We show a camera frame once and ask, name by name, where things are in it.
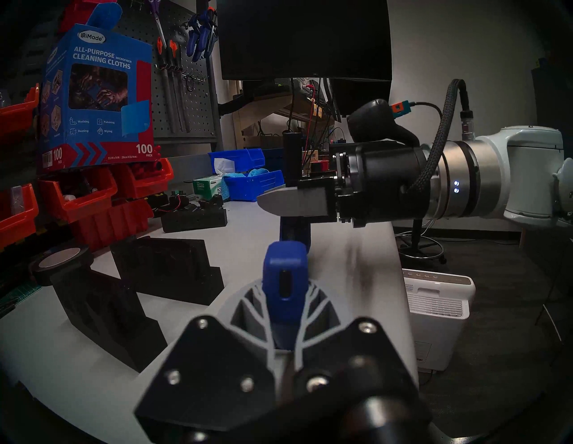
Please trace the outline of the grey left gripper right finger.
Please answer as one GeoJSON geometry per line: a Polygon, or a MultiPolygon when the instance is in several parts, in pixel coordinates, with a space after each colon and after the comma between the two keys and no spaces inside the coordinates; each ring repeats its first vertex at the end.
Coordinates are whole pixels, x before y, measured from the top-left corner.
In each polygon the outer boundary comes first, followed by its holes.
{"type": "Polygon", "coordinates": [[[351,319],[346,306],[310,281],[292,345],[287,401],[353,405],[381,398],[419,405],[419,391],[383,326],[375,318],[351,319]]]}

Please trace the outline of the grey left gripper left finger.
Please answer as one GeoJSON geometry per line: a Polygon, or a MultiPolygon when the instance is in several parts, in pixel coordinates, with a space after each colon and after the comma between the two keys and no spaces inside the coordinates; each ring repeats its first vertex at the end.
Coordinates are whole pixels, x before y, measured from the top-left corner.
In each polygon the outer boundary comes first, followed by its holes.
{"type": "Polygon", "coordinates": [[[262,281],[192,318],[134,414],[150,441],[280,441],[286,352],[276,348],[262,281]]]}

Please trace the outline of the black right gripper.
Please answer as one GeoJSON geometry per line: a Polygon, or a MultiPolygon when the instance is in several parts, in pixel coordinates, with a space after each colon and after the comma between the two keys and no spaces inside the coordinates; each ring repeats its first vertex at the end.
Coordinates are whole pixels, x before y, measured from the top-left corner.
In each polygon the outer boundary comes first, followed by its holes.
{"type": "Polygon", "coordinates": [[[421,191],[408,191],[426,166],[421,147],[396,141],[347,143],[337,148],[337,176],[299,180],[296,186],[275,187],[257,197],[267,213],[303,218],[309,223],[368,223],[420,219],[428,211],[428,183],[421,191]]]}

